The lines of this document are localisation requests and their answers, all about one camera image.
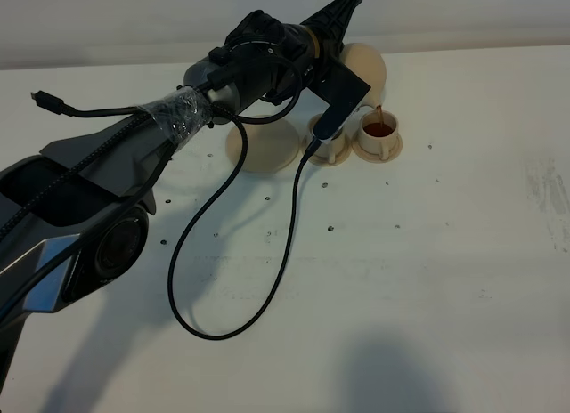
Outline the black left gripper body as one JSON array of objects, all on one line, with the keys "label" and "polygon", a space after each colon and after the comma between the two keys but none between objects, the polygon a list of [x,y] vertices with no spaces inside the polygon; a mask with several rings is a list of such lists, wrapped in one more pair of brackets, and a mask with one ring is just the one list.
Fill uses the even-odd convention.
[{"label": "black left gripper body", "polygon": [[301,23],[313,39],[313,61],[309,66],[308,82],[324,82],[330,77],[344,77],[350,73],[340,59],[349,23],[349,19],[307,19]]}]

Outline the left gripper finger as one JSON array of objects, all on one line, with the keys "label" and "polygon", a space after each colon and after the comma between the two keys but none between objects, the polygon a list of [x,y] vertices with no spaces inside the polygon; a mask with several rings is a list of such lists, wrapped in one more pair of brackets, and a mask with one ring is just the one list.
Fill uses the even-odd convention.
[{"label": "left gripper finger", "polygon": [[341,44],[354,10],[362,0],[334,0],[302,22],[314,34]]}]

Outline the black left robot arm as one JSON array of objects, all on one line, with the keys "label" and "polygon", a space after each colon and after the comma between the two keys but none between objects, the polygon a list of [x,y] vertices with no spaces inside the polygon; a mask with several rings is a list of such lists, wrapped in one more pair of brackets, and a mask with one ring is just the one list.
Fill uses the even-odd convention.
[{"label": "black left robot arm", "polygon": [[171,94],[144,105],[79,110],[38,91],[56,115],[114,117],[97,133],[51,142],[1,173],[1,371],[12,364],[26,318],[57,312],[128,271],[144,249],[156,211],[153,186],[201,128],[252,123],[257,101],[287,116],[309,90],[327,103],[305,157],[330,142],[369,85],[340,59],[361,0],[334,0],[298,24],[251,12]]}]

